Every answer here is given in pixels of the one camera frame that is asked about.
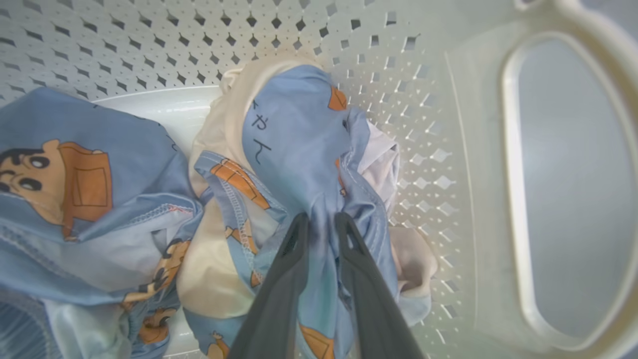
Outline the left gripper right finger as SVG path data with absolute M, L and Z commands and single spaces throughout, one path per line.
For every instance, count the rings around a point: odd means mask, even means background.
M 335 216 L 341 279 L 349 294 L 358 359 L 422 359 L 385 280 L 348 213 Z

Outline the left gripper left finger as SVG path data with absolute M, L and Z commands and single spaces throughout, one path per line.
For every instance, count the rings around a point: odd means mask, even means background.
M 247 319 L 233 341 L 230 359 L 293 359 L 299 298 L 309 272 L 309 217 L 292 220 Z

